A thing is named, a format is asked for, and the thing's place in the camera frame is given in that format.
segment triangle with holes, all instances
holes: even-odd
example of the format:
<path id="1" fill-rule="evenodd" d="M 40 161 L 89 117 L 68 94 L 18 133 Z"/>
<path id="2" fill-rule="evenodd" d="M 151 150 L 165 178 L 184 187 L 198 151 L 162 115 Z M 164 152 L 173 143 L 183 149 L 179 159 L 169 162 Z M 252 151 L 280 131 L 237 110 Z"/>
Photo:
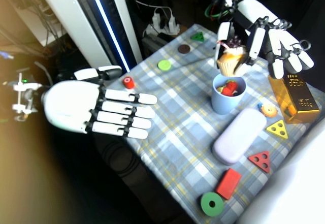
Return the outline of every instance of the triangle with holes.
<path id="1" fill-rule="evenodd" d="M 248 159 L 266 173 L 270 172 L 270 155 L 268 151 L 251 155 Z"/>
<path id="2" fill-rule="evenodd" d="M 204 42 L 204 36 L 202 32 L 199 32 L 191 37 L 191 40 Z"/>
<path id="3" fill-rule="evenodd" d="M 286 132 L 283 120 L 279 120 L 271 126 L 267 127 L 266 131 L 280 137 L 281 139 L 288 139 L 288 133 Z"/>

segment checkered tablecloth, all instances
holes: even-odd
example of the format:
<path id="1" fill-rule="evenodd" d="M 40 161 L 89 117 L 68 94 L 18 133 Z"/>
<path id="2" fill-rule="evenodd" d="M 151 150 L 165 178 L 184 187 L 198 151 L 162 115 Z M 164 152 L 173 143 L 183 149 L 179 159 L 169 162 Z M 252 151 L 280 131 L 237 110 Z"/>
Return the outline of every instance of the checkered tablecloth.
<path id="1" fill-rule="evenodd" d="M 190 39 L 200 31 L 204 34 L 204 42 Z M 218 74 L 213 61 L 215 43 L 215 33 L 194 25 L 127 74 L 136 83 L 134 91 L 154 94 L 158 98 L 158 103 L 153 106 L 156 116 L 148 138 L 127 141 L 193 220 L 226 224 L 239 217 L 310 125 L 287 124 L 288 140 L 260 132 L 245 155 L 231 166 L 242 178 L 231 199 L 224 202 L 222 214 L 214 218 L 206 216 L 200 208 L 200 197 L 214 191 L 223 172 L 229 168 L 213 156 L 212 144 L 244 108 L 257 108 L 261 102 L 277 106 L 268 82 L 267 66 L 258 61 L 244 75 L 248 87 L 239 106 L 228 115 L 218 115 L 212 110 L 212 80 Z M 191 52 L 179 53 L 177 48 L 181 44 L 189 45 Z M 162 59 L 172 63 L 167 72 L 157 67 Z M 121 80 L 111 84 L 110 88 L 124 90 Z M 312 87 L 310 90 L 322 108 L 325 93 Z M 268 125 L 280 119 L 281 113 L 268 119 Z M 271 158 L 269 174 L 247 159 L 249 155 L 265 150 Z"/>

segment led light strip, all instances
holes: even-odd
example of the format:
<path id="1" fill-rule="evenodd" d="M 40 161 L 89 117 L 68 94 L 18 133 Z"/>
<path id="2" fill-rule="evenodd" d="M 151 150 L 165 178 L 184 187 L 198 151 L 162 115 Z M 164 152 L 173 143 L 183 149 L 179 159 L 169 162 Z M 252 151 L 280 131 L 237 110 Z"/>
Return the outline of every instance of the led light strip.
<path id="1" fill-rule="evenodd" d="M 107 18 L 107 16 L 106 16 L 106 13 L 105 13 L 105 11 L 104 11 L 104 8 L 103 8 L 103 6 L 102 6 L 102 3 L 101 3 L 100 0 L 95 0 L 95 2 L 96 2 L 96 4 L 97 4 L 97 6 L 98 6 L 98 9 L 99 9 L 99 11 L 100 11 L 102 17 L 103 17 L 103 20 L 104 20 L 104 22 L 105 22 L 105 24 L 106 24 L 106 27 L 107 27 L 107 29 L 108 29 L 108 32 L 110 32 L 110 35 L 112 36 L 113 42 L 114 42 L 114 44 L 115 44 L 115 46 L 116 46 L 116 48 L 117 48 L 117 51 L 118 51 L 118 53 L 119 53 L 119 55 L 120 55 L 120 57 L 121 57 L 121 59 L 122 59 L 122 62 L 123 62 L 123 64 L 124 64 L 124 66 L 125 66 L 125 69 L 126 69 L 127 72 L 129 72 L 130 69 L 128 68 L 128 65 L 127 65 L 127 63 L 126 63 L 126 60 L 125 60 L 125 58 L 124 58 L 124 55 L 123 55 L 123 53 L 122 53 L 122 51 L 121 51 L 121 48 L 120 48 L 120 46 L 119 46 L 119 44 L 118 44 L 118 42 L 117 42 L 117 40 L 116 40 L 116 37 L 115 37 L 114 32 L 113 32 L 113 29 L 112 29 L 112 27 L 111 27 L 111 25 L 110 25 L 110 23 L 109 23 L 109 21 L 108 21 L 108 18 Z"/>

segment red spool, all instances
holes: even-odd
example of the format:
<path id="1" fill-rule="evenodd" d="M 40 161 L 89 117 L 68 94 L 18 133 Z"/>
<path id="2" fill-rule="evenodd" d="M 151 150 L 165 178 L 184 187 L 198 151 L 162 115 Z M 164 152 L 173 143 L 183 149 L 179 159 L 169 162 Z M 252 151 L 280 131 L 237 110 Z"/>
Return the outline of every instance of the red spool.
<path id="1" fill-rule="evenodd" d="M 131 88 L 134 88 L 134 81 L 133 81 L 133 78 L 132 77 L 125 77 L 123 79 L 123 84 L 126 88 L 128 89 L 131 89 Z"/>

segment blue cup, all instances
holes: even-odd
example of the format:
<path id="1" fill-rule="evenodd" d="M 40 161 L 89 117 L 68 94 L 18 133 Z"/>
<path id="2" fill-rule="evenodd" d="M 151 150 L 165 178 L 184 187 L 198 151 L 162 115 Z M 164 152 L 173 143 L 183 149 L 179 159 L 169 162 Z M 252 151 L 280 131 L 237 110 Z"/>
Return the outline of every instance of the blue cup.
<path id="1" fill-rule="evenodd" d="M 237 82 L 238 88 L 236 91 L 238 94 L 236 96 L 225 96 L 217 91 L 217 88 L 225 86 L 228 80 L 235 80 Z M 243 78 L 230 78 L 221 74 L 217 75 L 213 79 L 212 86 L 212 108 L 220 115 L 225 115 L 231 112 L 231 110 L 233 110 L 239 104 L 246 91 L 246 82 Z"/>

